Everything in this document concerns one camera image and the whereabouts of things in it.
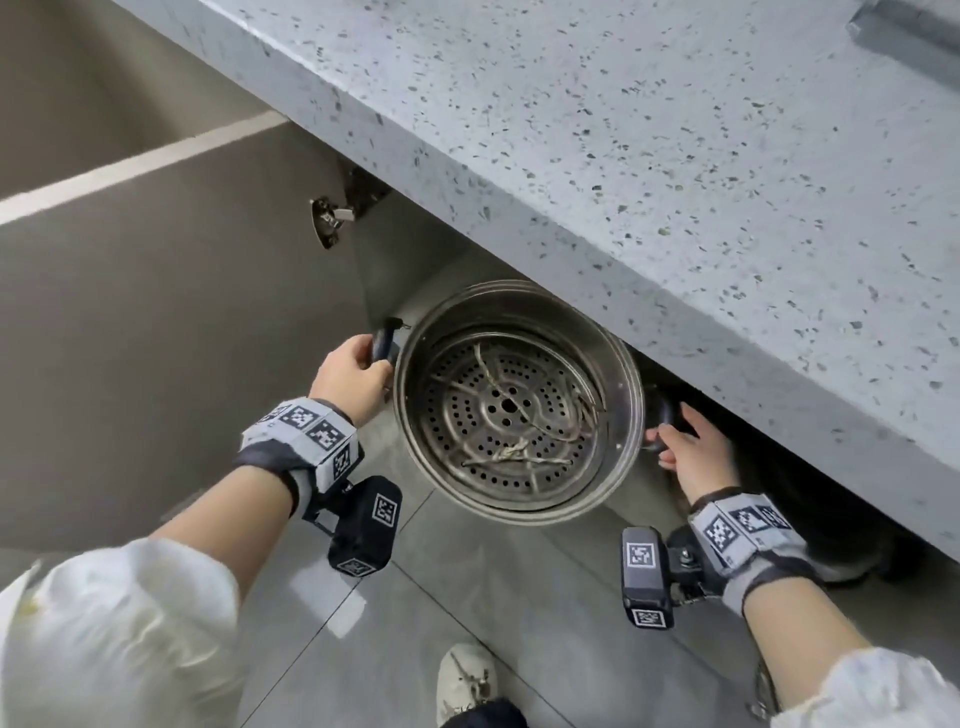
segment hand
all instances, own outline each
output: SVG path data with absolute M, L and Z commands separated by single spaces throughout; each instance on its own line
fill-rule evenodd
M 349 338 L 326 355 L 310 387 L 312 399 L 336 404 L 357 429 L 373 419 L 394 374 L 393 365 L 386 360 L 367 366 L 372 343 L 368 333 Z
M 733 463 L 730 440 L 686 402 L 680 408 L 697 437 L 680 432 L 673 425 L 648 429 L 646 436 L 653 441 L 659 435 L 669 448 L 660 453 L 660 466 L 677 474 L 680 487 L 692 505 L 710 493 L 738 486 L 740 478 Z

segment cabinet door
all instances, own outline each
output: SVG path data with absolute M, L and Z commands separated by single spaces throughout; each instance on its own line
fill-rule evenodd
M 269 112 L 0 202 L 0 546 L 150 533 L 367 327 L 309 200 L 334 154 Z

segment white shirt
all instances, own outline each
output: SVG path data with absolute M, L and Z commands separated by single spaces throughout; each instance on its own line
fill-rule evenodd
M 0 728 L 230 728 L 244 672 L 229 570 L 170 541 L 76 556 L 0 594 Z M 855 652 L 774 728 L 941 728 L 960 692 L 927 660 Z

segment wrist-mounted device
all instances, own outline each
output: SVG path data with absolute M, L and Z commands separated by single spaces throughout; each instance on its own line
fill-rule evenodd
M 720 598 L 738 615 L 747 595 L 783 578 L 818 581 L 806 543 L 764 495 L 730 489 L 694 504 L 689 524 L 663 541 L 649 526 L 621 536 L 621 585 L 637 627 L 670 629 L 674 607 Z
M 349 417 L 324 400 L 282 402 L 243 433 L 233 465 L 275 474 L 293 499 L 291 517 L 331 537 L 327 560 L 350 576 L 383 569 L 393 554 L 403 495 L 385 477 L 348 475 L 364 457 Z

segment shoe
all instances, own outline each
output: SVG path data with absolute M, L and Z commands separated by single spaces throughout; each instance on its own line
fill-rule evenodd
M 440 660 L 437 726 L 499 697 L 493 656 L 479 644 L 455 644 Z

